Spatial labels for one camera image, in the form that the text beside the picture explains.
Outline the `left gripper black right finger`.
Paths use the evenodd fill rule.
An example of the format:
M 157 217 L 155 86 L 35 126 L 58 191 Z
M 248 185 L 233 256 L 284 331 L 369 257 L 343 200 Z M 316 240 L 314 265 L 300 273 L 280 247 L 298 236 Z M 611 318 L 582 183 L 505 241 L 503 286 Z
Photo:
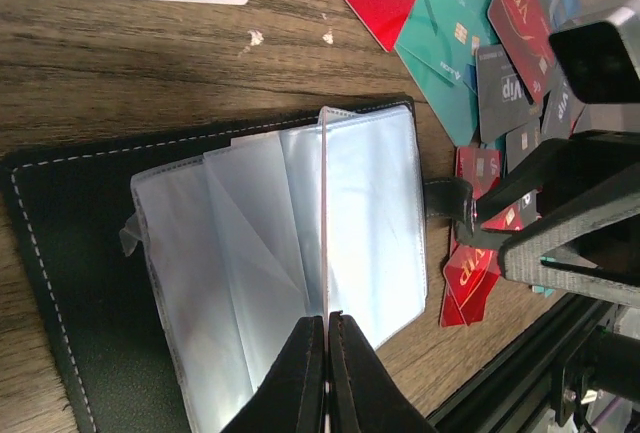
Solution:
M 405 398 L 355 319 L 329 317 L 328 421 L 332 432 L 433 432 Z

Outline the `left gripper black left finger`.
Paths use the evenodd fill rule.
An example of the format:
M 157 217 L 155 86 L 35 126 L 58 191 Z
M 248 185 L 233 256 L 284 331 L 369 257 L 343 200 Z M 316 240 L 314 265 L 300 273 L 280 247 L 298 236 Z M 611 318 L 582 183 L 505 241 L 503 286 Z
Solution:
M 226 432 L 319 432 L 324 426 L 324 326 L 297 321 L 262 384 Z

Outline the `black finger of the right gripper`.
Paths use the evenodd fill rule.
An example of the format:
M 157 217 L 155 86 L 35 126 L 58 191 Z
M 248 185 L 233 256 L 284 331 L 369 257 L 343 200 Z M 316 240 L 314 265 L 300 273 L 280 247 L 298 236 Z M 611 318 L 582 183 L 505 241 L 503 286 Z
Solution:
M 586 131 L 543 141 L 498 186 L 476 201 L 481 225 L 532 191 L 543 215 L 639 162 L 639 135 Z
M 499 249 L 504 277 L 586 297 L 639 304 L 639 204 L 561 208 Z

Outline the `black leather card holder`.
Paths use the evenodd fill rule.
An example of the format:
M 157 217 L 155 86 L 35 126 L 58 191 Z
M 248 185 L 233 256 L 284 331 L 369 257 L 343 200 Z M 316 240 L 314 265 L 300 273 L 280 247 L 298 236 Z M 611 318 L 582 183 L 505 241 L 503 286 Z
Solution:
M 226 432 L 297 321 L 322 318 L 320 111 L 2 160 L 81 431 Z M 475 202 L 422 179 L 410 99 L 327 119 L 329 317 L 376 352 L 425 309 L 427 219 L 471 231 Z

